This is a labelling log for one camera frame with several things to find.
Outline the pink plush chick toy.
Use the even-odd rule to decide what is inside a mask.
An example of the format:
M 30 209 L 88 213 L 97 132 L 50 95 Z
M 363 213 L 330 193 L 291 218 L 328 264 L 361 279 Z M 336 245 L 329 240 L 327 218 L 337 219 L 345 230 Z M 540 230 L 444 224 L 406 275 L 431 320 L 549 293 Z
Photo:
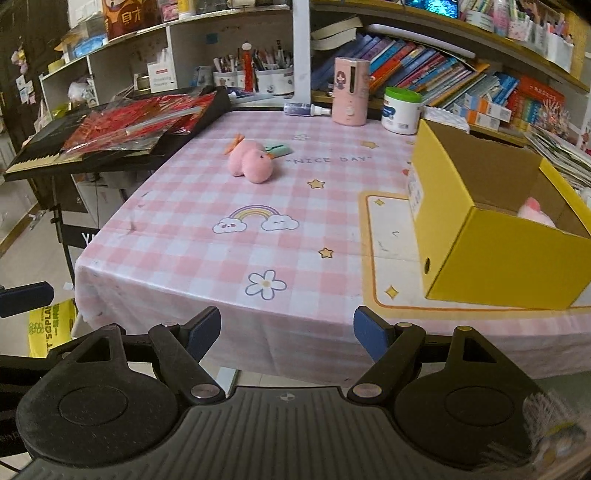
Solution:
M 245 177 L 252 184 L 263 184 L 273 176 L 273 158 L 263 144 L 238 134 L 224 151 L 228 171 L 233 177 Z

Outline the pink plush pig toy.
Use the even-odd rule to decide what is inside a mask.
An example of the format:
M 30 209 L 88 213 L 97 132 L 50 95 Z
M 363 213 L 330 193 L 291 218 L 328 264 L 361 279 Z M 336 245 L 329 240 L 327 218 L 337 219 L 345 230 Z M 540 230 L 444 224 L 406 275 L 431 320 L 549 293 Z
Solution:
M 553 220 L 541 210 L 540 203 L 533 197 L 527 198 L 525 203 L 520 207 L 517 216 L 551 228 L 556 227 Z

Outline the yellow plastic bag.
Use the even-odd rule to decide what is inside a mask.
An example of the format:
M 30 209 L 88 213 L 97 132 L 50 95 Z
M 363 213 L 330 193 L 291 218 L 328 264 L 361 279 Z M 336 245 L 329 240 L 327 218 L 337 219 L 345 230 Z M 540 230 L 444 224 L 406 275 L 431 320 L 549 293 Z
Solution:
M 73 299 L 31 311 L 27 335 L 29 356 L 45 358 L 52 348 L 69 342 L 77 313 Z

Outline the pink checkered tablecloth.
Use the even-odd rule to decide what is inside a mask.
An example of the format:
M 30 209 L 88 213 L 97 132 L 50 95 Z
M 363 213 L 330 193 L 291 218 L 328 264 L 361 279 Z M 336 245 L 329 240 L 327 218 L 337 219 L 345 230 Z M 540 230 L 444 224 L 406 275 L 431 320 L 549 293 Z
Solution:
M 228 171 L 236 135 L 293 152 L 263 184 Z M 567 311 L 504 311 L 423 294 L 406 183 L 415 141 L 378 122 L 345 127 L 280 112 L 225 114 L 156 170 L 75 266 L 94 329 L 183 323 L 208 306 L 228 368 L 348 385 L 370 365 L 353 334 L 368 305 L 433 334 L 484 334 L 534 378 L 590 367 L 590 299 Z

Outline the black Yamaha keyboard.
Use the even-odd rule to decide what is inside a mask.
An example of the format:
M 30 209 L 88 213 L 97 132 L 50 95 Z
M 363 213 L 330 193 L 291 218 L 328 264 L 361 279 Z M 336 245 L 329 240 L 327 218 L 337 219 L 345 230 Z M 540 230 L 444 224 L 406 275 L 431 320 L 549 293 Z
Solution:
M 83 249 L 151 173 L 230 109 L 222 87 L 119 98 L 54 120 L 17 154 L 8 181 L 46 179 L 64 250 Z M 57 181 L 72 180 L 93 226 L 68 225 Z

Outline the yellow cardboard box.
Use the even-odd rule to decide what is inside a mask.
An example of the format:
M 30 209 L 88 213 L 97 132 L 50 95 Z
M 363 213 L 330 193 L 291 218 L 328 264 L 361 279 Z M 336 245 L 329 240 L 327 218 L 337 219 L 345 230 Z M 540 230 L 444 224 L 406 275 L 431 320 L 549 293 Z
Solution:
M 530 150 L 422 121 L 408 195 L 430 300 L 562 310 L 590 284 L 590 210 Z M 555 228 L 517 216 L 528 197 Z

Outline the red foil decoration pack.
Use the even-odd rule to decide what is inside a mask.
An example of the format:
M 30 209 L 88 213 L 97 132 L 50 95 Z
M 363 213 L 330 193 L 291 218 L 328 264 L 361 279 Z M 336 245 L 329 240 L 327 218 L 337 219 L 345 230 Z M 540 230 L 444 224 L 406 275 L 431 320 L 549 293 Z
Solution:
M 150 151 L 164 135 L 186 136 L 215 95 L 170 94 L 113 101 L 89 113 L 63 144 L 67 156 L 98 151 Z

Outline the white jar green lid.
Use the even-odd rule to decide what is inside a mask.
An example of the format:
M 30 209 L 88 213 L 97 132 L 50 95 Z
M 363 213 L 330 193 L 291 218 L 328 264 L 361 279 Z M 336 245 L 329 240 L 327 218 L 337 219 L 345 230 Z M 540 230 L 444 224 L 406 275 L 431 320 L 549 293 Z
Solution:
M 423 106 L 422 95 L 398 87 L 387 87 L 382 109 L 382 126 L 401 135 L 415 135 Z

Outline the white quilted pouch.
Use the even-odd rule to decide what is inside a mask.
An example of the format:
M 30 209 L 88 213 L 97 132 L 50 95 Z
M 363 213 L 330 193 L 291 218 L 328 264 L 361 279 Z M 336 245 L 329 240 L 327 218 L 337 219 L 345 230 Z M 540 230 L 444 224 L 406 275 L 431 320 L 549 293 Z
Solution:
M 448 110 L 425 106 L 423 108 L 423 118 L 427 121 L 454 127 L 458 130 L 470 133 L 470 126 L 464 117 L 456 115 Z

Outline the pink cartoon humidifier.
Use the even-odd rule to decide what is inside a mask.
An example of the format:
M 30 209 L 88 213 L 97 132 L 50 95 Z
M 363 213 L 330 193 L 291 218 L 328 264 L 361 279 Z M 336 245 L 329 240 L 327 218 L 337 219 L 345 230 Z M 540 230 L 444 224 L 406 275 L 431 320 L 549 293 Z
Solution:
M 338 57 L 332 85 L 332 120 L 346 126 L 363 126 L 369 105 L 370 62 Z

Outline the stack of magazines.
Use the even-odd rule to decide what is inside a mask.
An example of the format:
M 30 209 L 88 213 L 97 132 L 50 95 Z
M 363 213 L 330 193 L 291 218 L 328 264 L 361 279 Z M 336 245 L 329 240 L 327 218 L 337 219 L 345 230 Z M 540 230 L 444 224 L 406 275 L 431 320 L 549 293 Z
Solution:
M 532 126 L 524 136 L 573 188 L 582 190 L 591 187 L 591 159 L 588 154 L 537 126 Z

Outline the white drinking straws box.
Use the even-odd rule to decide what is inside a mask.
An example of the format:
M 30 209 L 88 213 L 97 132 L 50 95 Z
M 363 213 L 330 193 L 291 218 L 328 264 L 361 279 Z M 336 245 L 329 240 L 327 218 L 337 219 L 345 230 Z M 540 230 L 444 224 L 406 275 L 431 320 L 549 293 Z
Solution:
M 147 73 L 152 94 L 177 89 L 175 72 L 169 61 L 148 64 Z

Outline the white pen holder set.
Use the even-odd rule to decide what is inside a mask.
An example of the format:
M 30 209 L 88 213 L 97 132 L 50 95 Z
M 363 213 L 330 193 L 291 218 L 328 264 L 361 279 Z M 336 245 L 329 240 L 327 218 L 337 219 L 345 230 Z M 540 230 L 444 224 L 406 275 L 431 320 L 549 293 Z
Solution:
M 271 94 L 273 96 L 284 96 L 294 94 L 294 69 L 274 69 L 254 71 L 256 80 L 254 90 Z M 213 80 L 216 86 L 225 86 L 245 90 L 245 72 L 213 72 Z

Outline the row of colourful books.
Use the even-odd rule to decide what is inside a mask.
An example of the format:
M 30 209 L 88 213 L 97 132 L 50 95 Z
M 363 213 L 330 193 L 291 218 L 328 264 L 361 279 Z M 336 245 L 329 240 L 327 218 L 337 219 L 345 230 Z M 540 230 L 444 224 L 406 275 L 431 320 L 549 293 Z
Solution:
M 353 30 L 346 41 L 311 71 L 311 91 L 331 97 L 337 90 L 335 59 L 370 62 L 369 108 L 381 109 L 389 88 L 402 88 L 421 96 L 431 107 L 446 105 L 469 88 L 488 69 L 470 51 L 454 44 L 404 29 L 370 24 Z

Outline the white cubby shelf unit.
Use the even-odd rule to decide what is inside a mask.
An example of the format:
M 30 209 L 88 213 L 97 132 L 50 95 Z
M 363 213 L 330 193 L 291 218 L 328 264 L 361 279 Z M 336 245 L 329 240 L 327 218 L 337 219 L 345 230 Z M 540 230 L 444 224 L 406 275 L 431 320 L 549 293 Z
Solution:
M 164 59 L 173 86 L 191 86 L 194 69 L 238 52 L 243 42 L 270 50 L 280 43 L 293 51 L 293 13 L 290 5 L 276 4 L 224 9 L 162 23 L 125 34 L 53 73 L 39 77 L 49 111 L 69 103 L 72 82 L 86 76 L 99 104 L 111 100 L 146 75 L 148 65 Z

